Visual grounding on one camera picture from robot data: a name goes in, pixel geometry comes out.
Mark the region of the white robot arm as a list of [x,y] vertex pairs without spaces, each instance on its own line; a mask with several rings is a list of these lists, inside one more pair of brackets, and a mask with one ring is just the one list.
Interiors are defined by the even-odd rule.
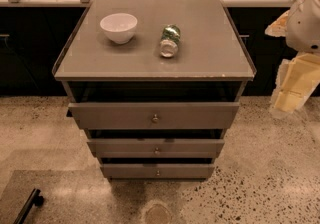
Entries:
[[284,37],[297,51],[292,60],[283,59],[279,65],[271,96],[270,113],[283,118],[301,109],[320,84],[320,0],[295,0],[265,34]]

